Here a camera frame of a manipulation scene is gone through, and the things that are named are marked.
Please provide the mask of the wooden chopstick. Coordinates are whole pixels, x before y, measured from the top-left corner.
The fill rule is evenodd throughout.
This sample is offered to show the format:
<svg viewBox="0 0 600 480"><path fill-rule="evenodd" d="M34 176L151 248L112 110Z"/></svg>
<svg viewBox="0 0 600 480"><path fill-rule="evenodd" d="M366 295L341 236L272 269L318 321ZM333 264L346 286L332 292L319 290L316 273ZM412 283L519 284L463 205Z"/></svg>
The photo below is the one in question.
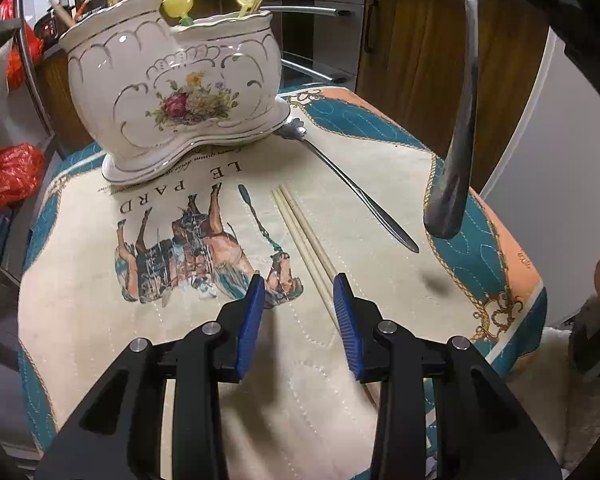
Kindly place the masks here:
<svg viewBox="0 0 600 480"><path fill-rule="evenodd" d="M71 14L56 0L48 0L58 20L61 21L67 28L71 28L76 24Z"/></svg>
<svg viewBox="0 0 600 480"><path fill-rule="evenodd" d="M283 199L289 207L291 215L294 217L294 221L298 224L302 237L306 241L306 244L309 245L312 255L314 255L314 258L324 270L329 281L332 282L334 278L336 278L338 271L332 262L332 259L327 255L326 249L318 238L315 230L310 225L309 219L306 218L306 214L294 198L294 194L290 192L290 189L287 188L286 185L280 184L277 188L279 192L282 193Z"/></svg>
<svg viewBox="0 0 600 480"><path fill-rule="evenodd" d="M312 278L312 281L321 297L321 300L323 301L329 317L332 319L332 322L335 325L338 325L334 306L332 305L332 293L327 288L326 278L323 276L324 272L318 265L314 255L312 255L309 245L306 244L306 241L302 237L298 224L294 221L294 217L291 215L290 209L286 205L282 193L277 190L273 190L272 196L280 214L283 217L291 239L294 241L294 246L296 246L304 266Z"/></svg>

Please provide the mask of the silver fork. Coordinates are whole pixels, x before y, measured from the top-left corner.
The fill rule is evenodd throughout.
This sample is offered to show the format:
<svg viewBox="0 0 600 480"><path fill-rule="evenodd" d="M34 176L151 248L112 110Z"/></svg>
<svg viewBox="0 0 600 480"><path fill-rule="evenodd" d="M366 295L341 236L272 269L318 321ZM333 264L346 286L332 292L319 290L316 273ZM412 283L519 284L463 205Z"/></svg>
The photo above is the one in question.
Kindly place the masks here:
<svg viewBox="0 0 600 480"><path fill-rule="evenodd" d="M427 232L444 240L460 232L474 160L479 76L478 0L464 0L464 5L466 44L460 105L442 175L432 188L424 211Z"/></svg>

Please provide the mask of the silver flower spoon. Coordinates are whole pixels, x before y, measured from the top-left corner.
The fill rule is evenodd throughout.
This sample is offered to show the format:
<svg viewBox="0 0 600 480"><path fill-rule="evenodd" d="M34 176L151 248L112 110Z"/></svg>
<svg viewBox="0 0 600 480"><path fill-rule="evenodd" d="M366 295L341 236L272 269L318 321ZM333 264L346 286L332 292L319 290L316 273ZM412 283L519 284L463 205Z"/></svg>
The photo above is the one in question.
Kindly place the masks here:
<svg viewBox="0 0 600 480"><path fill-rule="evenodd" d="M292 118L283 123L274 131L275 134L285 140L298 141L311 153L332 170L334 174L354 193L354 195L365 205L381 226L402 246L414 254L419 253L419 246L414 238L408 234L396 220L394 220L384 208L376 203L356 182L354 182L342 169L340 169L327 155L306 137L306 128L299 118Z"/></svg>

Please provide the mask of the green yellow tulip utensil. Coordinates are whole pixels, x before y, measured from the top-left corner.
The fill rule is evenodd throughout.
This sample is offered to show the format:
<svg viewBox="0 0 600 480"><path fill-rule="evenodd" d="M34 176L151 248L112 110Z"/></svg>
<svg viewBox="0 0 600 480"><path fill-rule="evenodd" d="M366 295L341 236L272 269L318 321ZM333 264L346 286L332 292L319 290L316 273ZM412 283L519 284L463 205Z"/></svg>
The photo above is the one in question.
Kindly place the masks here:
<svg viewBox="0 0 600 480"><path fill-rule="evenodd" d="M181 26L193 24L189 12L193 10L194 0L163 0L161 6L164 14L169 18L177 18Z"/></svg>

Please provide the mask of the white fleece right sleeve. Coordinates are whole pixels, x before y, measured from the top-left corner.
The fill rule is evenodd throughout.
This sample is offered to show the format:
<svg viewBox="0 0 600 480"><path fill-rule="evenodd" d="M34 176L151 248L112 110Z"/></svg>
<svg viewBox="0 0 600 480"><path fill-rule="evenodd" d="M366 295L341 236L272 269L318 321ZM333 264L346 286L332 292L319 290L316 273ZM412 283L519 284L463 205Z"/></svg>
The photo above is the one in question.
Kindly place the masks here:
<svg viewBox="0 0 600 480"><path fill-rule="evenodd" d="M562 475L574 471L600 436L600 377L586 380L572 365L570 333L543 330L539 348L519 358L508 388L538 427Z"/></svg>

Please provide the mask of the built-in oven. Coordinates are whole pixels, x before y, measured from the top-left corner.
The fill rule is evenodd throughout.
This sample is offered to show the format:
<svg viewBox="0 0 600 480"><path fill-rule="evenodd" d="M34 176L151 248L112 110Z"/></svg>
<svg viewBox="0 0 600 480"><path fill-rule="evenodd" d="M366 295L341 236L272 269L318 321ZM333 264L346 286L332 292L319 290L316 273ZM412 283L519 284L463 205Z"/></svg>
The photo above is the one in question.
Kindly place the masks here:
<svg viewBox="0 0 600 480"><path fill-rule="evenodd" d="M356 87L365 0L264 0L282 54L284 88Z"/></svg>

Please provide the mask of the printed quilted table mat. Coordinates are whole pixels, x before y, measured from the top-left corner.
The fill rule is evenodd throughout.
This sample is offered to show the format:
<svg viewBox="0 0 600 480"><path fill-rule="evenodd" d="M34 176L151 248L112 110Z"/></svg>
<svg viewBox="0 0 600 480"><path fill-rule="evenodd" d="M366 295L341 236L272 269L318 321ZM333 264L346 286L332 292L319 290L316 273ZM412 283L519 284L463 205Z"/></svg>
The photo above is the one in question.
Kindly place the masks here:
<svg viewBox="0 0 600 480"><path fill-rule="evenodd" d="M45 191L19 297L20 375L34 440L53 438L134 338L185 336L242 298L254 274L266 309L245 379L220 390L235 479L366 477L378 389L353 378L338 333L272 191L286 185L355 295L416 336L468 338L500 374L540 344L542 278L477 194L456 237L422 211L442 171L422 142L350 91L287 92L306 137L414 238L395 240L324 162L271 134L200 148L160 178L117 188L97 145L68 157Z"/></svg>

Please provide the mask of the white ceramic utensil holder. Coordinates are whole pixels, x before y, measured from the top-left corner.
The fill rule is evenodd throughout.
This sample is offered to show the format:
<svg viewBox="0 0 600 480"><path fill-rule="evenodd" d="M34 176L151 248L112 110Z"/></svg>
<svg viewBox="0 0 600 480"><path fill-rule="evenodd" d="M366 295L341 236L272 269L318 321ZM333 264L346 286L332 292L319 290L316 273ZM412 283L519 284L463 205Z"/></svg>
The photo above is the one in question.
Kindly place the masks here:
<svg viewBox="0 0 600 480"><path fill-rule="evenodd" d="M193 148L260 140L290 114L271 12L171 26L162 0L125 0L59 39L72 102L114 185L151 180Z"/></svg>

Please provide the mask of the wooden chopstick in holder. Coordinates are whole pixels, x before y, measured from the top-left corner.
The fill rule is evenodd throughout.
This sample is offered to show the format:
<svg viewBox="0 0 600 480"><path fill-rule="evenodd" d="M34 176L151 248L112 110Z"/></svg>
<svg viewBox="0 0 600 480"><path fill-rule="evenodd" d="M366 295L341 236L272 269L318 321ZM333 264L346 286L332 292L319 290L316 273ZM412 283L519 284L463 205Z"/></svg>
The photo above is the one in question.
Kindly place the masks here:
<svg viewBox="0 0 600 480"><path fill-rule="evenodd" d="M58 20L61 21L67 28L71 28L76 24L71 14L56 0L48 0Z"/></svg>

